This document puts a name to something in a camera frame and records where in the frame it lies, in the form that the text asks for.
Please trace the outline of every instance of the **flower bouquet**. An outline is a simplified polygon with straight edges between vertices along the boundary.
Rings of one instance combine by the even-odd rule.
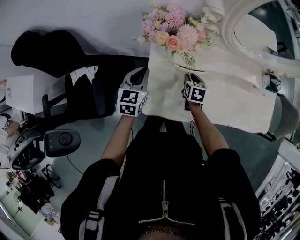
[[[142,12],[143,35],[135,40],[165,46],[170,62],[178,54],[189,69],[194,69],[195,59],[190,52],[217,44],[219,30],[213,15],[204,12],[191,16],[178,5],[154,4],[151,9],[150,13]]]

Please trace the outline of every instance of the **necklace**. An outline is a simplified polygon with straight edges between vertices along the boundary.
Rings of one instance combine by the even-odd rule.
[[[145,231],[139,238],[139,240],[141,240],[141,238],[149,233],[167,233],[167,234],[170,234],[170,235],[174,235],[174,236],[178,236],[178,237],[181,237],[181,238],[185,238],[185,239],[188,239],[186,237],[186,235],[183,235],[183,234],[180,234],[180,233],[177,233],[177,232],[172,232],[172,231],[169,231],[169,230],[165,230],[165,229],[150,229],[150,230],[147,230]]]

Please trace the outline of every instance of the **zipper pull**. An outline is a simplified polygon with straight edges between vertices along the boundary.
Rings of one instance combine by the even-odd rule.
[[[163,217],[167,217],[168,216],[169,202],[168,201],[162,201],[161,205],[163,207]]]

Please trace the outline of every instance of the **floor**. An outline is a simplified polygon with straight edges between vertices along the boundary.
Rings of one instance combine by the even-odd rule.
[[[69,155],[70,161],[81,172],[84,172],[92,163],[99,160],[119,118],[120,116],[115,113],[110,117],[79,120],[59,127],[76,130],[81,135],[81,146],[76,152]],[[134,136],[143,126],[145,119],[146,116],[142,113],[136,118],[133,127]],[[184,123],[184,126],[186,132],[189,133],[190,123]],[[281,141],[269,142],[257,134],[250,134],[232,127],[217,125],[217,128],[227,140],[230,148],[236,150],[240,155],[241,164],[245,168],[255,191],[272,167]],[[201,144],[196,129],[195,137]],[[54,172],[60,176],[61,189],[54,188],[55,196],[51,198],[53,207],[60,212],[62,203],[76,188],[82,175],[70,164],[66,156],[58,158],[46,157],[39,164],[39,169],[43,168],[47,163],[50,163]]]

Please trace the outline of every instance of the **white box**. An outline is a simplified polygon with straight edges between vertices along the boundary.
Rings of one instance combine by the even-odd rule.
[[[188,101],[203,104],[207,90],[203,83],[185,81],[183,94]]]
[[[147,92],[119,88],[117,102],[118,112],[122,115],[137,117],[145,106],[146,100]]]

